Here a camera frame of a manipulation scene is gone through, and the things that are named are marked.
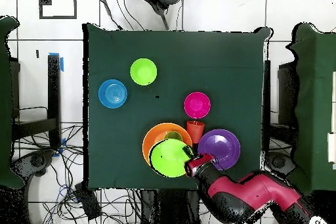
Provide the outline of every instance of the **bowl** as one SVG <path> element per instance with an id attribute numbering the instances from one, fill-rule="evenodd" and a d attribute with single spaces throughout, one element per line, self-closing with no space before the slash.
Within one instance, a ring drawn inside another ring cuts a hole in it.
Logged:
<path id="1" fill-rule="evenodd" d="M 98 97 L 105 107 L 118 108 L 125 103 L 127 90 L 120 81 L 109 79 L 99 87 Z"/>
<path id="2" fill-rule="evenodd" d="M 151 84 L 156 79 L 156 75 L 156 65 L 147 58 L 140 58 L 131 66 L 131 78 L 141 86 Z"/>
<path id="3" fill-rule="evenodd" d="M 156 143 L 150 149 L 150 167 L 164 177 L 185 175 L 184 163 L 190 159 L 183 151 L 185 146 L 185 143 L 177 139 L 164 139 Z"/>
<path id="4" fill-rule="evenodd" d="M 184 101 L 184 111 L 193 119 L 205 117 L 209 113 L 210 107 L 209 97 L 200 92 L 189 94 Z"/>

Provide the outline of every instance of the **orange cup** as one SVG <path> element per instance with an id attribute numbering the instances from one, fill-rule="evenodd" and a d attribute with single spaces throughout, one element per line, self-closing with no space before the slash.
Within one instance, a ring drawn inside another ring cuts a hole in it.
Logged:
<path id="1" fill-rule="evenodd" d="M 186 122 L 186 131 L 188 132 L 190 138 L 192 139 L 192 144 L 198 144 L 201 140 L 204 123 L 198 121 L 187 121 Z"/>

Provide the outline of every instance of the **cup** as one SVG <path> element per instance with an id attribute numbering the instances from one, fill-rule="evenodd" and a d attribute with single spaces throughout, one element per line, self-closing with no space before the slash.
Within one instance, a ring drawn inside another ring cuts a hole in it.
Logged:
<path id="1" fill-rule="evenodd" d="M 170 131 L 165 135 L 165 139 L 177 139 L 183 141 L 182 135 L 177 131 Z"/>
<path id="2" fill-rule="evenodd" d="M 201 140 L 204 130 L 204 123 L 198 121 L 187 121 L 186 131 L 192 139 L 192 144 L 198 144 Z"/>

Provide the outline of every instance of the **black bar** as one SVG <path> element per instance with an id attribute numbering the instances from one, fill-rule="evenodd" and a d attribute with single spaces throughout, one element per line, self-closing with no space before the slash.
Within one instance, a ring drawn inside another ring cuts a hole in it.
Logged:
<path id="1" fill-rule="evenodd" d="M 9 60 L 10 74 L 12 76 L 12 100 L 13 100 L 13 113 L 12 118 L 18 118 L 20 115 L 19 107 L 19 89 L 18 89 L 18 73 L 20 71 L 20 64 L 17 58 Z"/>
<path id="2" fill-rule="evenodd" d="M 49 131 L 49 138 L 51 135 L 51 129 L 56 129 L 57 123 L 56 119 L 44 119 L 44 120 L 37 120 L 31 122 L 20 122 L 15 123 L 12 126 L 12 141 L 39 134 L 45 131 Z"/>
<path id="3" fill-rule="evenodd" d="M 60 133 L 60 57 L 48 56 L 48 119 L 54 119 L 49 130 L 50 147 L 58 150 L 61 145 Z"/>
<path id="4" fill-rule="evenodd" d="M 264 89 L 262 92 L 262 132 L 261 148 L 268 152 L 270 148 L 270 60 L 264 62 Z"/>

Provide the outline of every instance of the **lime green bowl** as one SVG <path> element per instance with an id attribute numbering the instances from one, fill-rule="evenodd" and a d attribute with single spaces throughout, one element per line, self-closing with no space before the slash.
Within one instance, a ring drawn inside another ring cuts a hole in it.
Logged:
<path id="1" fill-rule="evenodd" d="M 149 153 L 150 167 L 164 177 L 180 177 L 186 173 L 184 163 L 189 156 L 183 151 L 185 147 L 177 139 L 165 139 L 156 143 Z"/>
<path id="2" fill-rule="evenodd" d="M 156 65 L 147 58 L 140 58 L 131 66 L 132 80 L 141 86 L 151 84 L 156 79 L 156 75 Z"/>

